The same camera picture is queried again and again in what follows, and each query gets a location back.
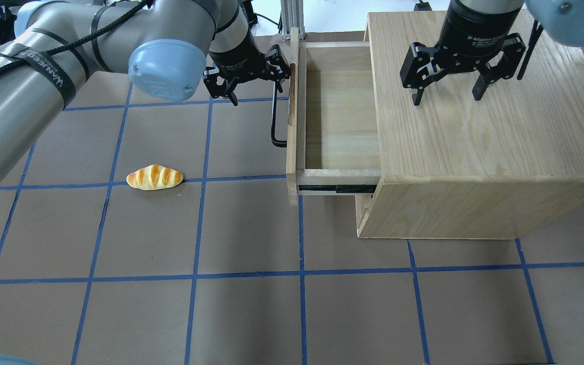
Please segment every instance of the drawer handle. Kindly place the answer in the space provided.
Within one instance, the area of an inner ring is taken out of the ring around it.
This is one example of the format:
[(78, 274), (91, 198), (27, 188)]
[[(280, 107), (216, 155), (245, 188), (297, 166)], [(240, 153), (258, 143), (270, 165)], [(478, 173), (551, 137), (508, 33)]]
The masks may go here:
[(338, 194), (373, 194), (377, 185), (299, 185), (303, 192), (336, 192)]
[(283, 92), (281, 83), (274, 81), (274, 95), (272, 96), (272, 129), (270, 137), (272, 139), (272, 144), (276, 147), (286, 148), (287, 141), (280, 141), (276, 139), (276, 101), (278, 99), (278, 93)]

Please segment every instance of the wooden drawer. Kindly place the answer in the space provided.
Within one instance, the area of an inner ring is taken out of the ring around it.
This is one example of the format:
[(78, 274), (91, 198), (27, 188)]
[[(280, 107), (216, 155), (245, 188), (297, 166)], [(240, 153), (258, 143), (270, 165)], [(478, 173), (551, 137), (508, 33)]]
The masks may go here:
[(290, 198), (373, 194), (380, 147), (369, 43), (301, 43), (297, 57), (290, 82)]
[[(398, 58), (444, 19), (370, 13), (369, 42), (292, 42), (292, 202), (355, 195), (360, 238), (466, 239), (516, 238), (584, 204), (582, 51), (543, 34), (522, 81), (477, 102), (478, 75), (445, 77), (416, 107)], [(524, 12), (513, 31), (532, 24)]]

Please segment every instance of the black metal handle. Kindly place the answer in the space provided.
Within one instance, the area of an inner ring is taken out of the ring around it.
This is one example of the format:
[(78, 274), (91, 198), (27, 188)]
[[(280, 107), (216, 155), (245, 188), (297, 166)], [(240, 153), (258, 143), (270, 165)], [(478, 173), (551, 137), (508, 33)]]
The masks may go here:
[(272, 144), (276, 147), (285, 148), (287, 147), (287, 141), (280, 141), (276, 139), (276, 102), (278, 101), (278, 92), (283, 92), (281, 83), (274, 81), (274, 95), (272, 97), (272, 130), (271, 139)]

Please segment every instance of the open drawer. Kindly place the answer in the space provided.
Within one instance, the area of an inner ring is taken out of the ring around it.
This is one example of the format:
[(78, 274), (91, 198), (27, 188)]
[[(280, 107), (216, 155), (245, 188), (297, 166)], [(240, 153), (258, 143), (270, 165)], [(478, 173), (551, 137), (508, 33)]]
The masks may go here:
[(380, 148), (369, 43), (301, 43), (291, 62), (290, 200), (373, 194), (380, 180)]

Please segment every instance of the black cable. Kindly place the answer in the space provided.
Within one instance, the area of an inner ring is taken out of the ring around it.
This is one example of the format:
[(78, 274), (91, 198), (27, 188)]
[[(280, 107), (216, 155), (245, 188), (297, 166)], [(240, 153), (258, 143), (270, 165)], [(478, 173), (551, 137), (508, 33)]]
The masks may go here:
[(261, 14), (258, 14), (258, 13), (254, 13), (254, 14), (256, 14), (257, 16), (260, 16), (260, 17), (261, 17), (261, 18), (263, 18), (263, 19), (267, 19), (267, 20), (271, 21), (271, 22), (272, 22), (274, 25), (276, 25), (276, 27), (278, 27), (278, 24), (279, 24), (279, 23), (276, 23), (276, 21), (273, 21), (272, 19), (269, 19), (269, 18), (267, 18), (266, 16), (264, 16), (264, 15), (261, 15)]
[(274, 83), (274, 96), (272, 97), (272, 129), (270, 132), (270, 137), (272, 139), (272, 144), (276, 147), (285, 148), (287, 147), (287, 141), (279, 141), (276, 139), (276, 100), (278, 99), (278, 85)]
[(6, 40), (8, 39), (9, 35), (10, 35), (10, 30), (12, 30), (13, 27), (8, 27), (5, 28), (2, 32), (2, 39), (0, 39), (0, 44), (4, 44), (6, 43)]
[[(154, 2), (154, 0), (142, 0), (134, 8), (130, 9), (127, 13), (123, 14), (115, 21), (112, 21), (112, 23), (108, 24), (107, 26), (100, 28), (99, 30), (97, 30), (89, 35), (86, 35), (75, 42), (67, 44), (66, 46), (60, 46), (58, 48), (50, 49), (49, 51), (47, 51), (47, 53), (50, 56), (53, 56), (53, 55), (56, 55), (58, 53), (62, 53), (64, 51), (69, 51), (69, 50), (72, 50), (76, 47), (82, 46), (83, 44), (90, 42), (92, 39), (100, 37), (101, 35), (119, 27), (121, 24), (128, 21), (128, 19), (132, 18), (132, 16), (134, 16), (134, 14), (136, 14), (139, 10), (143, 9), (144, 6), (152, 5), (153, 2)], [(13, 62), (10, 62), (9, 64), (5, 64), (2, 67), (0, 67), (0, 76), (5, 74), (6, 72), (8, 72), (10, 70), (13, 70), (17, 67), (20, 67), (21, 65), (24, 65), (24, 64), (26, 64), (26, 61), (21, 60), (21, 59), (14, 60)]]
[(533, 53), (533, 49), (535, 49), (535, 44), (537, 44), (538, 39), (540, 39), (540, 35), (542, 35), (543, 30), (544, 28), (537, 20), (533, 22), (533, 28), (531, 29), (531, 37), (529, 38), (529, 46), (526, 49), (524, 61), (522, 61), (522, 67), (520, 67), (520, 71), (517, 73), (518, 80), (522, 80), (522, 78), (524, 77), (524, 73), (526, 72), (526, 66), (529, 64), (529, 60), (531, 60), (531, 54)]

